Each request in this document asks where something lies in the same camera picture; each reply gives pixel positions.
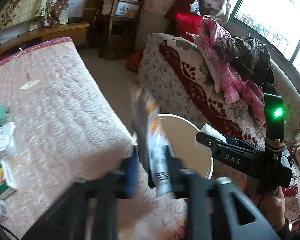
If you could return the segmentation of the right human hand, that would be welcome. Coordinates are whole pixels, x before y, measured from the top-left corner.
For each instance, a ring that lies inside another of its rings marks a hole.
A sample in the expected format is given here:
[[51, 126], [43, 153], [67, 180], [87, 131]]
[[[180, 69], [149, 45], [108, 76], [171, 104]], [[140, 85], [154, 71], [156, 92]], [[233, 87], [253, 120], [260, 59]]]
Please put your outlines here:
[[281, 187], [277, 188], [274, 196], [269, 193], [255, 194], [250, 197], [250, 200], [276, 232], [285, 227], [285, 196]]

